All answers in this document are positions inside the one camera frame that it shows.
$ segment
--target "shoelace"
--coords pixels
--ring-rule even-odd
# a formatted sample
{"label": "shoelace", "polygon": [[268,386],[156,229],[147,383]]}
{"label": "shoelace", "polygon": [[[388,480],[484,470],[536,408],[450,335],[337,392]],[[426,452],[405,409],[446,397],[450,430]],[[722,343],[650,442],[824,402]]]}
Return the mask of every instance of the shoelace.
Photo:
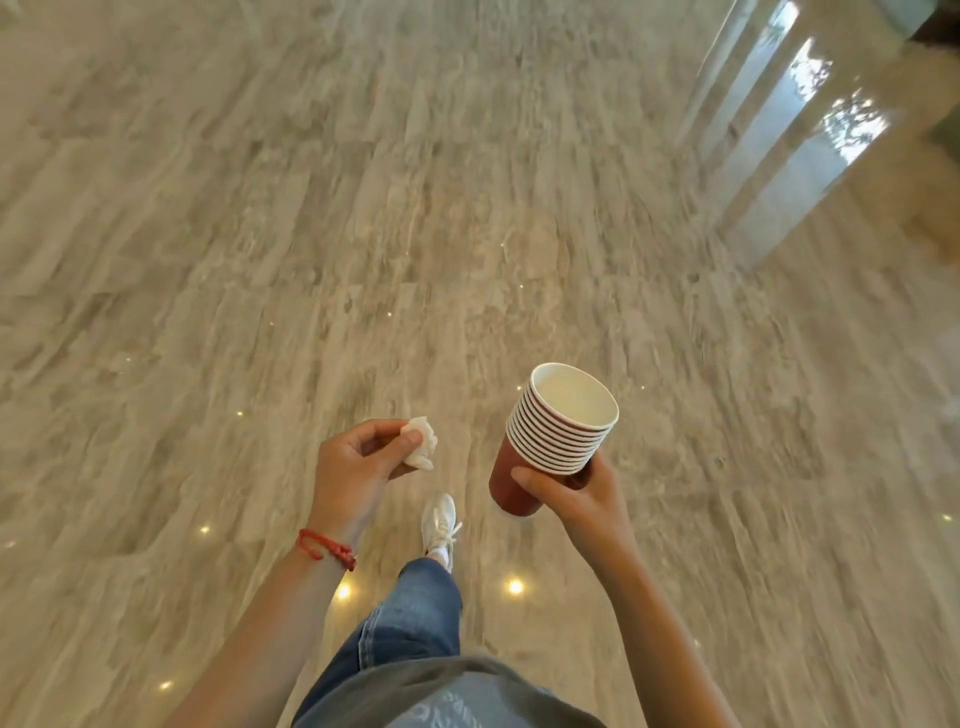
{"label": "shoelace", "polygon": [[452,530],[447,530],[447,525],[444,523],[440,525],[440,510],[437,508],[433,509],[433,526],[437,529],[437,536],[430,541],[430,546],[427,548],[427,553],[433,550],[437,550],[447,546],[452,550],[453,545],[457,543],[457,540],[453,538],[457,531],[460,530],[462,523],[457,523],[453,526]]}

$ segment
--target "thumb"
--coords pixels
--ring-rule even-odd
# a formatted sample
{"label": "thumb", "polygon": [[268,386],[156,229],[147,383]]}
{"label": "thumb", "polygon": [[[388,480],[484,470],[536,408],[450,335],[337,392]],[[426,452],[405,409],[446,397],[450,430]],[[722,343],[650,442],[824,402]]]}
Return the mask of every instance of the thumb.
{"label": "thumb", "polygon": [[531,496],[563,518],[573,505],[577,494],[563,483],[558,483],[549,475],[538,473],[530,468],[514,468],[510,475],[516,483]]}
{"label": "thumb", "polygon": [[417,430],[410,430],[397,435],[382,449],[375,452],[372,458],[376,467],[384,474],[389,475],[394,468],[409,457],[415,449],[423,443],[423,435]]}

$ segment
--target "white sneaker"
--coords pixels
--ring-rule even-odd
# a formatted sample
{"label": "white sneaker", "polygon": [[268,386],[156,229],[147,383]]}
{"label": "white sneaker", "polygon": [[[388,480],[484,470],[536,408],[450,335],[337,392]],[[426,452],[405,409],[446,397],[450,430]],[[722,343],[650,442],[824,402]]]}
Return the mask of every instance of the white sneaker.
{"label": "white sneaker", "polygon": [[426,504],[420,518],[423,552],[436,556],[447,571],[453,571],[453,538],[462,523],[457,523],[457,507],[448,493],[437,493]]}

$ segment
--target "stack of paper cups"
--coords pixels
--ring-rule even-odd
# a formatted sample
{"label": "stack of paper cups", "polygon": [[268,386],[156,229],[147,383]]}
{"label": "stack of paper cups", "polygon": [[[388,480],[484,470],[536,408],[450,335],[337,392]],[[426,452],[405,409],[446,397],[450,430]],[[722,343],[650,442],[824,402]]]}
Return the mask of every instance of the stack of paper cups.
{"label": "stack of paper cups", "polygon": [[540,364],[507,421],[491,473],[493,500],[514,516],[529,516],[540,508],[510,475],[518,465],[569,487],[582,487],[570,476],[587,465],[619,414],[610,391],[586,372],[567,364]]}

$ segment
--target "jeans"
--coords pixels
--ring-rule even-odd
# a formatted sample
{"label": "jeans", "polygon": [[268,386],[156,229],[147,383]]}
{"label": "jeans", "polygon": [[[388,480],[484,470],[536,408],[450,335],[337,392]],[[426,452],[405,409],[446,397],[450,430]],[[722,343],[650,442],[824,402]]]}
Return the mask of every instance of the jeans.
{"label": "jeans", "polygon": [[459,655],[463,608],[460,590],[444,567],[426,557],[411,561],[394,590],[337,650],[300,704],[294,722],[361,670]]}

